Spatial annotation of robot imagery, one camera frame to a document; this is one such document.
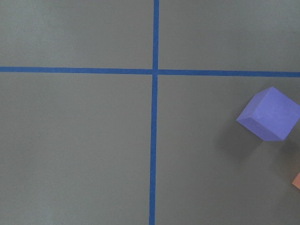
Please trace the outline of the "orange foam block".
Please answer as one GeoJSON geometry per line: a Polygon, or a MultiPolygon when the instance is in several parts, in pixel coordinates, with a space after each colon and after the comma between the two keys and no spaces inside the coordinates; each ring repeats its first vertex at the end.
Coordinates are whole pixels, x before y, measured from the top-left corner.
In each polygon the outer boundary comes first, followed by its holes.
{"type": "Polygon", "coordinates": [[[297,176],[294,178],[292,184],[293,184],[296,188],[300,189],[300,173],[298,173],[297,176]]]}

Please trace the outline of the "purple foam block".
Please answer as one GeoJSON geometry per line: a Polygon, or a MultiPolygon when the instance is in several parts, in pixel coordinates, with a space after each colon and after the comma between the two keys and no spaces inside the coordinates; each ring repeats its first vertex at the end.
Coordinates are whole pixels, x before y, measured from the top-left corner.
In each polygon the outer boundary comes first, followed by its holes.
{"type": "Polygon", "coordinates": [[[283,141],[300,118],[300,105],[274,87],[255,94],[236,119],[264,141],[283,141]]]}

